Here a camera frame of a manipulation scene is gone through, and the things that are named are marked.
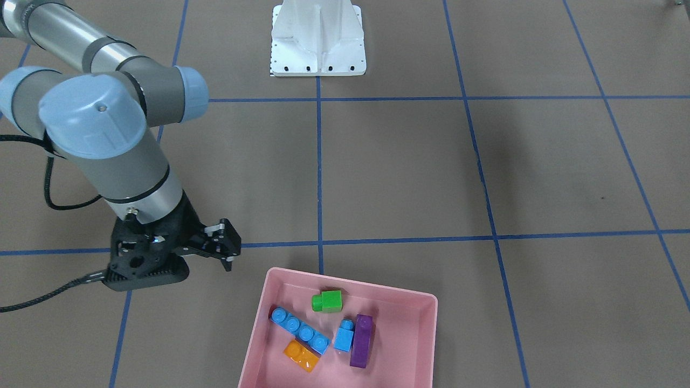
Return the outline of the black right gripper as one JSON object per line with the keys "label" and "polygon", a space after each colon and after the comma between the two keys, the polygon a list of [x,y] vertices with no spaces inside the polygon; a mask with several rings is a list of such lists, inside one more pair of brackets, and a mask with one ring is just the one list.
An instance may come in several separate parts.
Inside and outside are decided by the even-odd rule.
{"label": "black right gripper", "polygon": [[153,223],[141,223],[130,214],[116,219],[103,282],[116,292],[182,282],[190,273],[186,255],[215,258],[225,271],[232,271],[234,258],[242,250],[241,241],[226,218],[205,226],[184,193],[167,216]]}

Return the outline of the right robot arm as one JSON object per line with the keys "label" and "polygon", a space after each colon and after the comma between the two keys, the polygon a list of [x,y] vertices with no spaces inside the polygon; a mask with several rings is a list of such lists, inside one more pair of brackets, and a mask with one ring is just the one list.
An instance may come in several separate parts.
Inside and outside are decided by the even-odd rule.
{"label": "right robot arm", "polygon": [[187,279],[185,256],[241,251],[227,219],[203,224],[151,128],[202,117],[209,87],[195,69],[164,66],[94,25],[64,1],[2,1],[2,37],[76,69],[23,66],[2,78],[2,114],[19,140],[76,165],[116,214],[107,267],[70,282],[116,292]]}

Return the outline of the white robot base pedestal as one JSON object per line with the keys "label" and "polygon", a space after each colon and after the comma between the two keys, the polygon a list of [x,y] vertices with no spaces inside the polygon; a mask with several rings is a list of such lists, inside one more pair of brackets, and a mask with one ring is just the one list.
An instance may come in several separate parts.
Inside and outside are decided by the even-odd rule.
{"label": "white robot base pedestal", "polygon": [[367,71],[362,10],[350,1],[283,1],[272,11],[271,38],[272,77]]}

